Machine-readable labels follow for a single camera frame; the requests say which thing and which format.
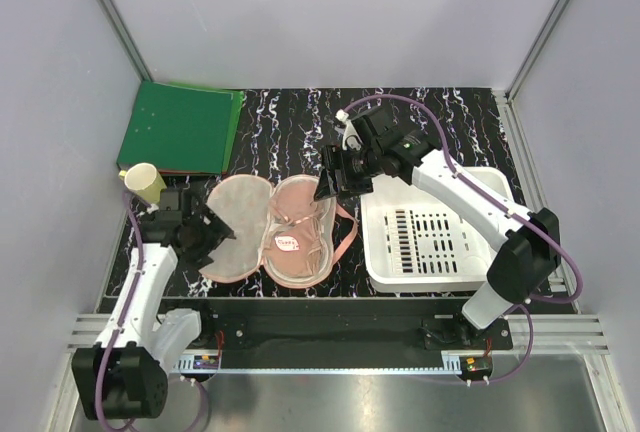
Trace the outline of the tulip print mesh laundry bag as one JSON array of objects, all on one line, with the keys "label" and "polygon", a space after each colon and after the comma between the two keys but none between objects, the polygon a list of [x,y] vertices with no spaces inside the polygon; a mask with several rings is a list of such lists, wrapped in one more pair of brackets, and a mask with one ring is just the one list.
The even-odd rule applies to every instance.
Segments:
[{"label": "tulip print mesh laundry bag", "polygon": [[[291,180],[294,175],[284,179]],[[213,262],[199,268],[199,273],[218,283],[243,280],[259,268],[264,268],[278,285],[290,289],[306,289],[324,281],[334,265],[349,249],[358,235],[358,222],[334,198],[327,201],[330,210],[323,220],[323,238],[327,251],[322,271],[298,284],[282,282],[264,265],[264,248],[271,223],[269,201],[281,183],[274,185],[266,179],[247,174],[233,175],[220,182],[209,194],[206,205],[234,231],[236,239],[226,239],[210,257]]]}]

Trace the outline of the pink bra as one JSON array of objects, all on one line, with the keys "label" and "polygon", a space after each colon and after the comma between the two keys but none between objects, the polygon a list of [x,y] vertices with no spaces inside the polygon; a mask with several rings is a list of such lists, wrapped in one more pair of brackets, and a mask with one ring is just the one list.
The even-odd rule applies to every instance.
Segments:
[{"label": "pink bra", "polygon": [[295,176],[281,182],[269,201],[271,223],[264,265],[282,282],[298,284],[322,271],[327,245],[323,220],[327,201],[315,201],[317,180]]}]

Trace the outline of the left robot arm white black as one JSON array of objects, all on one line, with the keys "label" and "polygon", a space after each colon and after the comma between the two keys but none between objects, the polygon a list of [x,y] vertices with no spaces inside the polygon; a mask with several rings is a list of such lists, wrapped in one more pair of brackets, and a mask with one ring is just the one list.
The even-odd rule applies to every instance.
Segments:
[{"label": "left robot arm white black", "polygon": [[185,188],[162,191],[152,212],[128,218],[135,244],[116,305],[95,342],[71,359],[85,416],[106,431],[130,431],[136,420],[158,417],[183,352],[214,340],[216,324],[198,310],[177,308],[164,319],[157,313],[177,268],[212,264],[211,253],[235,236]]}]

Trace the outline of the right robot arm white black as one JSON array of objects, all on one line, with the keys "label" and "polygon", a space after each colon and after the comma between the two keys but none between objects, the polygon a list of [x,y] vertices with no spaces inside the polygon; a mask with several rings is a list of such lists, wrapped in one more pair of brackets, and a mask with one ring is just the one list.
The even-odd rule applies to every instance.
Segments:
[{"label": "right robot arm white black", "polygon": [[405,128],[375,106],[356,115],[336,114],[343,142],[321,150],[322,168],[314,198],[350,198],[373,190],[373,179],[386,175],[428,193],[468,222],[496,256],[487,281],[463,305],[454,336],[476,348],[490,335],[490,325],[523,303],[561,264],[559,219],[547,208],[532,212],[490,189],[455,162],[442,143],[425,132]]}]

